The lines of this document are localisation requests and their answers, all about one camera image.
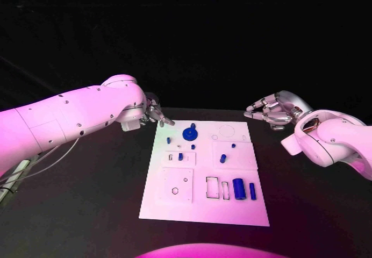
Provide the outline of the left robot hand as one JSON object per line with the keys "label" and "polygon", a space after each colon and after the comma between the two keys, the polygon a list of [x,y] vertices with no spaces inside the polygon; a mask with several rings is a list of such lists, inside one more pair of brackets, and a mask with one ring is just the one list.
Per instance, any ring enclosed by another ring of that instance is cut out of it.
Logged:
{"label": "left robot hand", "polygon": [[159,122],[161,127],[163,127],[165,124],[175,126],[175,121],[163,114],[158,95],[152,92],[145,93],[143,117],[140,119],[140,124],[146,125],[149,122]]}

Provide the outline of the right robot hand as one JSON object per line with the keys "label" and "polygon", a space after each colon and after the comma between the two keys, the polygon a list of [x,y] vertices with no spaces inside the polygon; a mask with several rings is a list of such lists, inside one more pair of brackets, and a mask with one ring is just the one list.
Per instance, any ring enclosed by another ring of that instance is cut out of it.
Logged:
{"label": "right robot hand", "polygon": [[244,116],[270,124],[273,131],[283,131],[287,124],[298,124],[313,111],[308,102],[290,91],[280,91],[254,102]]}

